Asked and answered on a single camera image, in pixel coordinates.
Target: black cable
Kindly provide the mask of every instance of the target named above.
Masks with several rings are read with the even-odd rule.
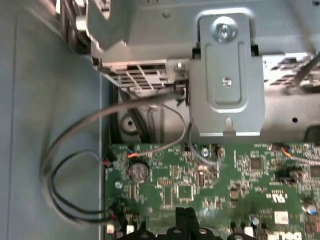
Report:
[[[69,44],[70,48],[79,54],[89,54],[91,40],[85,32],[79,32],[76,17],[83,13],[81,7],[73,0],[61,0],[59,29],[61,38]]]
[[[68,206],[71,209],[76,210],[77,212],[81,213],[81,214],[86,214],[86,215],[97,215],[97,214],[103,214],[106,212],[106,210],[86,210],[83,208],[80,208],[76,205],[74,205],[73,203],[71,203],[70,201],[66,200],[57,190],[56,187],[56,176],[58,171],[61,169],[61,167],[69,160],[74,160],[74,159],[78,159],[84,155],[91,155],[93,156],[100,164],[103,164],[101,158],[94,152],[94,151],[90,151],[90,150],[83,150],[80,152],[76,152],[73,154],[70,154],[69,156],[67,156],[65,159],[63,159],[53,170],[52,175],[51,175],[51,190],[53,195],[59,199],[60,202],[62,202],[63,204],[65,204],[66,206]]]
[[[60,22],[59,22],[60,35],[63,41],[69,42],[69,20],[66,11],[62,4],[60,4]]]
[[[73,224],[83,224],[83,225],[100,225],[106,223],[109,218],[84,218],[80,216],[74,216],[66,212],[61,206],[57,203],[53,196],[52,192],[52,182],[51,182],[51,165],[56,153],[59,150],[59,147],[70,137],[72,137],[79,130],[86,127],[88,124],[93,123],[100,118],[109,116],[110,114],[117,113],[119,111],[138,108],[141,106],[148,106],[150,104],[160,104],[168,100],[177,99],[183,93],[181,91],[174,91],[166,94],[159,94],[154,96],[148,96],[143,98],[138,98],[130,102],[124,102],[117,105],[112,105],[110,107],[104,108],[96,113],[93,113],[87,117],[84,117],[68,127],[62,134],[60,134],[57,139],[53,142],[49,150],[44,155],[41,164],[40,164],[40,176],[42,182],[43,196],[46,203],[54,209],[54,211],[66,221],[69,221]]]
[[[77,38],[76,32],[71,27],[69,27],[68,43],[70,48],[78,54],[87,54],[88,51],[90,51],[88,46],[85,46],[79,38]]]
[[[119,93],[124,103],[131,101],[131,97],[129,94],[122,91],[121,89],[119,90]],[[132,108],[132,109],[128,109],[127,112],[130,118],[132,119],[133,124],[135,125],[136,131],[138,132],[141,143],[150,144],[151,138],[150,138],[149,130],[139,110],[136,108]]]
[[[110,83],[110,102],[112,105],[118,103],[118,86]],[[110,119],[110,140],[112,144],[121,144],[122,139],[121,139],[121,134],[120,134],[120,127],[119,127],[119,122],[118,122],[118,113],[113,113],[109,117]]]

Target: hole in metal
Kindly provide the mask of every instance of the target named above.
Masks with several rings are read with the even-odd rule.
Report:
[[[169,12],[169,10],[164,10],[162,13],[162,17],[164,17],[165,19],[168,19],[171,17],[171,12]]]

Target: motherboard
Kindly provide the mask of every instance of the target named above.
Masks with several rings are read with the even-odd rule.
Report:
[[[313,143],[194,145],[210,166],[184,144],[128,158],[158,147],[109,147],[116,160],[105,168],[105,206],[122,206],[132,231],[143,223],[159,233],[175,225],[176,207],[192,207],[200,226],[222,239],[237,232],[258,240],[320,239],[320,147]]]

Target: wire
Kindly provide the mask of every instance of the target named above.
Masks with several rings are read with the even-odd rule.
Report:
[[[157,143],[156,127],[155,127],[155,121],[154,121],[154,116],[153,116],[153,113],[155,110],[156,110],[156,108],[154,106],[150,106],[148,109],[148,112],[146,114],[151,143],[153,143],[153,144]]]
[[[198,162],[200,162],[201,164],[204,165],[208,165],[208,166],[216,166],[216,163],[213,161],[210,161],[209,159],[201,156],[194,148],[194,146],[192,145],[192,141],[191,141],[191,130],[192,130],[192,123],[190,122],[189,126],[188,126],[188,130],[186,132],[186,137],[187,137],[187,145],[188,148],[190,149],[190,151],[192,152],[193,156],[195,157],[196,160],[198,160]]]
[[[109,82],[109,94],[110,94],[110,102],[111,104],[117,104],[118,103],[118,86],[112,84]],[[110,124],[109,124],[109,129],[110,129],[110,140],[112,144],[121,144],[122,139],[121,139],[121,134],[120,134],[120,127],[119,127],[119,122],[118,122],[118,113],[113,113],[109,117],[110,119]]]
[[[120,97],[124,103],[127,103],[131,100],[130,95],[121,89],[119,89]],[[129,116],[131,117],[133,124],[135,125],[136,131],[140,137],[141,143],[143,144],[150,144],[150,134],[148,131],[148,127],[141,116],[140,112],[136,108],[128,109],[127,110]]]
[[[153,153],[166,150],[166,149],[171,148],[172,146],[180,143],[184,139],[184,137],[186,135],[186,122],[184,120],[184,117],[178,111],[176,111],[173,108],[171,108],[171,107],[169,107],[167,105],[164,105],[164,104],[154,104],[154,105],[159,106],[159,107],[164,108],[164,109],[167,109],[167,110],[170,110],[170,111],[172,111],[173,113],[175,113],[176,115],[179,116],[179,119],[180,119],[182,127],[183,127],[182,134],[178,139],[174,140],[173,142],[170,142],[170,143],[165,144],[163,146],[159,146],[159,147],[157,147],[155,149],[152,149],[152,150],[135,152],[135,153],[129,154],[127,156],[128,158],[148,156],[148,155],[151,155]]]
[[[312,160],[312,159],[308,159],[308,158],[303,158],[303,157],[299,157],[299,156],[293,156],[292,154],[287,152],[284,147],[282,147],[282,152],[284,153],[284,155],[286,155],[288,158],[290,158],[292,160],[296,160],[296,161],[299,161],[299,162],[302,162],[305,164],[320,165],[320,161],[316,161],[316,160]]]
[[[286,155],[288,158],[291,158],[291,154],[288,153],[284,147],[282,147],[282,152],[284,153],[284,155]]]
[[[61,169],[61,167],[70,160],[74,160],[74,159],[78,159],[81,158],[85,155],[91,155],[94,157],[94,159],[96,159],[100,164],[104,164],[104,162],[101,160],[101,158],[94,152],[94,151],[90,151],[90,150],[83,150],[80,152],[76,152],[76,153],[72,153],[69,156],[67,156],[65,159],[63,159],[53,170],[52,175],[51,175],[51,190],[53,195],[59,199],[59,201],[61,201],[63,204],[65,204],[66,206],[70,207],[71,209],[74,209],[75,211],[81,213],[81,214],[86,214],[86,215],[97,215],[97,214],[103,214],[104,212],[106,212],[106,210],[86,210],[86,209],[82,209],[76,205],[74,205],[73,203],[69,202],[68,200],[66,200],[58,191],[57,191],[57,187],[56,187],[56,176],[58,171]]]
[[[101,225],[105,224],[109,219],[108,218],[85,218],[80,216],[74,216],[66,212],[61,206],[57,203],[53,196],[53,186],[52,186],[52,172],[51,165],[53,159],[59,150],[60,146],[72,137],[79,130],[83,129],[87,125],[99,120],[100,118],[109,116],[110,114],[117,113],[122,110],[137,108],[140,106],[148,106],[150,104],[159,104],[168,100],[176,99],[180,97],[183,93],[181,91],[169,92],[166,94],[158,94],[154,96],[143,97],[139,99],[134,99],[130,102],[124,102],[117,105],[112,105],[110,107],[104,108],[97,111],[89,116],[86,116],[70,127],[68,127],[63,133],[61,133],[57,139],[52,143],[46,154],[43,156],[40,164],[40,176],[42,182],[42,191],[46,203],[53,208],[53,210],[64,220],[80,225]]]

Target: integrated circuit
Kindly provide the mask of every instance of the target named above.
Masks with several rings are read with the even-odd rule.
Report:
[[[259,157],[252,157],[250,159],[250,167],[252,170],[262,170],[262,159]]]
[[[239,191],[237,189],[230,190],[230,198],[232,200],[237,200],[239,198]]]
[[[173,191],[171,187],[165,187],[163,189],[163,205],[173,204]]]
[[[310,166],[310,177],[320,180],[320,165]]]
[[[180,201],[193,201],[194,200],[194,192],[193,186],[177,186],[177,198]]]

